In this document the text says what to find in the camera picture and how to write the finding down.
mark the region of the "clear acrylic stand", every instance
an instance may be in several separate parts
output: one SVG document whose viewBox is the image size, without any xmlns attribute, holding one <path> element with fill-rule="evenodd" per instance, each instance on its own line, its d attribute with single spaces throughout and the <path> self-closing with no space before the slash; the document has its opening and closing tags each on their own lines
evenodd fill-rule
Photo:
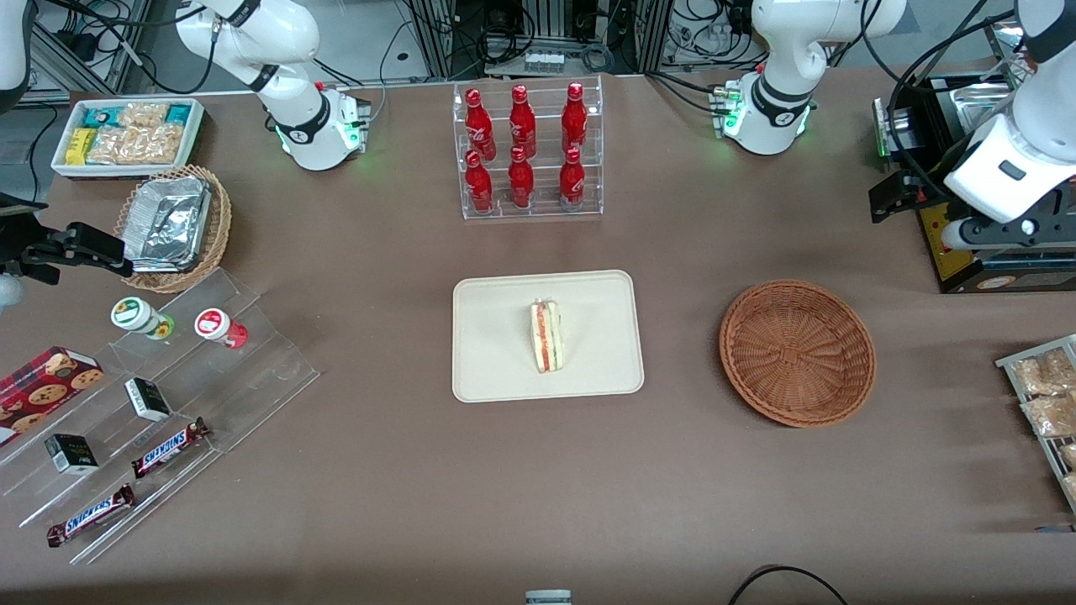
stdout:
<svg viewBox="0 0 1076 605">
<path fill-rule="evenodd" d="M 49 526 L 129 482 L 138 503 L 132 510 L 117 512 L 59 549 L 73 554 L 72 564 L 93 562 L 317 378 L 256 300 L 242 283 L 217 269 L 160 309 L 176 323 L 167 340 L 127 334 L 112 343 L 104 350 L 112 352 L 105 367 L 118 371 L 110 371 L 109 382 L 45 431 L 26 436 L 18 451 L 8 456 L 0 467 L 3 504 L 23 518 L 19 526 L 41 534 L 42 548 Z M 209 307 L 224 309 L 246 326 L 250 336 L 242 348 L 227 349 L 194 333 L 194 318 Z M 154 423 L 134 413 L 124 389 L 132 376 L 157 384 L 172 410 L 168 421 Z M 136 481 L 131 461 L 198 417 L 212 433 Z M 84 477 L 57 473 L 43 445 L 53 433 L 85 436 L 100 468 Z"/>
<path fill-rule="evenodd" d="M 561 114 L 567 101 L 568 84 L 583 84 L 583 104 L 586 105 L 586 144 L 583 145 L 580 158 L 586 179 L 583 181 L 583 205 L 577 211 L 567 212 L 561 208 L 561 167 L 564 166 L 564 150 L 561 146 Z M 508 168 L 511 165 L 510 151 L 512 137 L 508 125 L 508 116 L 512 111 L 511 90 L 500 82 L 475 82 L 467 85 L 455 85 L 453 90 L 452 125 L 456 142 L 456 170 L 459 173 L 459 198 L 464 219 L 497 220 L 497 219 L 534 219 L 563 217 L 601 214 L 605 210 L 605 181 L 603 167 L 604 126 L 603 113 L 605 103 L 601 93 L 601 80 L 597 76 L 578 79 L 538 79 L 526 81 L 527 96 L 530 107 L 535 110 L 538 129 L 538 154 L 530 158 L 535 172 L 535 199 L 530 208 L 521 210 L 511 199 L 511 186 L 508 181 Z M 486 170 L 493 179 L 493 212 L 478 214 L 470 202 L 467 193 L 467 181 L 464 178 L 467 165 L 464 154 L 470 149 L 467 138 L 467 103 L 464 93 L 469 88 L 478 88 L 482 93 L 482 104 L 493 119 L 493 138 L 497 144 L 497 156 L 493 161 L 485 163 Z"/>
</svg>

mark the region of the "brown tablecloth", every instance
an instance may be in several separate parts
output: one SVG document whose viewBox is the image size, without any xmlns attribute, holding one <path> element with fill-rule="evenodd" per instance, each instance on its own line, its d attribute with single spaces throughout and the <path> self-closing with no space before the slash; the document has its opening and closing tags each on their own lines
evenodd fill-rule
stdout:
<svg viewBox="0 0 1076 605">
<path fill-rule="evenodd" d="M 912 216 L 870 224 L 886 76 L 827 74 L 777 157 L 714 140 L 643 78 L 604 84 L 606 214 L 540 225 L 464 224 L 451 86 L 392 89 L 370 151 L 322 173 L 256 97 L 203 97 L 199 163 L 235 209 L 224 266 L 324 376 L 93 565 L 0 498 L 0 602 L 709 604 L 785 563 L 853 603 L 1073 603 L 1076 536 L 1032 533 L 1064 501 L 993 367 L 1074 332 L 1073 298 L 942 296 Z M 130 188 L 57 179 L 44 219 L 111 228 Z M 455 400 L 459 280 L 589 269 L 634 278 L 641 391 Z M 774 278 L 830 289 L 872 332 L 877 386 L 843 425 L 777 426 L 717 365 L 724 309 Z M 28 285 L 0 318 L 2 374 L 115 339 L 108 309 L 132 293 L 87 268 Z M 827 602 L 795 578 L 751 590 Z"/>
</svg>

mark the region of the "red cookie box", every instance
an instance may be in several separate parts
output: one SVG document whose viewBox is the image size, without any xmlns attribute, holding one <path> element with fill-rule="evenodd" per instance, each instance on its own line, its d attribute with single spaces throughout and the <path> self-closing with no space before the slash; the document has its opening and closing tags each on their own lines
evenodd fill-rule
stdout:
<svg viewBox="0 0 1076 605">
<path fill-rule="evenodd" d="M 53 347 L 0 380 L 0 447 L 103 376 L 93 357 Z"/>
</svg>

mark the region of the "red bottle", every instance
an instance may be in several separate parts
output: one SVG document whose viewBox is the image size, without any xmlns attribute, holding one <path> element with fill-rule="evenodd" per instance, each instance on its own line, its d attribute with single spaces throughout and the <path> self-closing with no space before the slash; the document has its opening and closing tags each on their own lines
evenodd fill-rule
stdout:
<svg viewBox="0 0 1076 605">
<path fill-rule="evenodd" d="M 512 113 L 508 116 L 512 128 L 512 144 L 523 147 L 528 158 L 538 153 L 538 128 L 535 125 L 535 110 L 527 101 L 527 87 L 512 86 Z"/>
<path fill-rule="evenodd" d="M 568 84 L 568 102 L 561 115 L 561 128 L 564 132 L 561 145 L 565 153 L 572 145 L 583 149 L 586 142 L 586 107 L 583 105 L 583 85 L 579 82 Z"/>
<path fill-rule="evenodd" d="M 490 112 L 482 107 L 482 95 L 475 88 L 464 95 L 467 99 L 467 138 L 471 149 L 482 154 L 482 159 L 493 161 L 497 157 L 497 144 L 493 142 L 493 121 Z"/>
<path fill-rule="evenodd" d="M 526 151 L 520 145 L 512 147 L 512 166 L 508 168 L 508 180 L 512 183 L 512 203 L 526 210 L 535 196 L 535 171 L 527 161 Z"/>
<path fill-rule="evenodd" d="M 489 214 L 493 212 L 493 181 L 490 180 L 490 172 L 482 166 L 482 157 L 477 151 L 467 150 L 464 158 L 467 160 L 464 180 L 467 181 L 467 192 L 475 212 Z"/>
<path fill-rule="evenodd" d="M 561 208 L 575 212 L 583 206 L 583 179 L 586 173 L 579 164 L 579 147 L 572 146 L 564 155 L 567 161 L 561 167 Z"/>
</svg>

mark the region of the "brown wicker basket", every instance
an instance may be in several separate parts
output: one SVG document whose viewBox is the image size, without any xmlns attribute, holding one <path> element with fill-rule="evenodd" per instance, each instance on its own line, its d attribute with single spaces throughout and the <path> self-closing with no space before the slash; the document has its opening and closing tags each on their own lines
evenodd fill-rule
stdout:
<svg viewBox="0 0 1076 605">
<path fill-rule="evenodd" d="M 206 217 L 206 235 L 202 238 L 201 259 L 194 269 L 185 273 L 134 273 L 125 278 L 128 285 L 141 290 L 151 290 L 159 294 L 174 294 L 183 292 L 192 285 L 201 281 L 213 269 L 221 264 L 224 257 L 224 249 L 228 245 L 228 229 L 231 228 L 231 201 L 228 199 L 228 192 L 221 186 L 221 181 L 216 177 L 199 166 L 184 166 L 174 170 L 168 170 L 159 174 L 154 174 L 152 179 L 179 179 L 181 177 L 199 177 L 209 181 L 213 186 L 213 199 L 210 201 L 209 216 Z M 138 187 L 127 196 L 127 203 L 119 211 L 119 220 L 112 230 L 116 237 L 124 230 L 127 224 L 127 213 L 130 212 L 131 202 Z"/>
<path fill-rule="evenodd" d="M 870 395 L 875 351 L 848 305 L 802 281 L 779 280 L 739 295 L 718 344 L 728 380 L 748 404 L 790 426 L 827 426 Z"/>
</svg>

